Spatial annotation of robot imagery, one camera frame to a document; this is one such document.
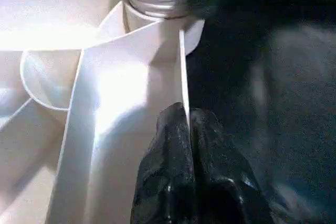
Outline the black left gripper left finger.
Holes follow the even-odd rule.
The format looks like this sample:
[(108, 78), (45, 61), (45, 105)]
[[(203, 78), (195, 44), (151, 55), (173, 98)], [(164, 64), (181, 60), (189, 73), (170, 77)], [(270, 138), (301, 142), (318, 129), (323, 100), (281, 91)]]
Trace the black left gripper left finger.
[(196, 223), (195, 175), (184, 106), (157, 118), (156, 134), (138, 169), (131, 223)]

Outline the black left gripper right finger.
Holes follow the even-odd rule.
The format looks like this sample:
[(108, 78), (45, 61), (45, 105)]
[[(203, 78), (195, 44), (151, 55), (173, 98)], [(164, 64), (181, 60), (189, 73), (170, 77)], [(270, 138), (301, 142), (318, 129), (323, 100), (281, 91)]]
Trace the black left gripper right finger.
[(190, 123), (200, 223), (273, 223), (249, 162), (216, 115), (193, 109)]

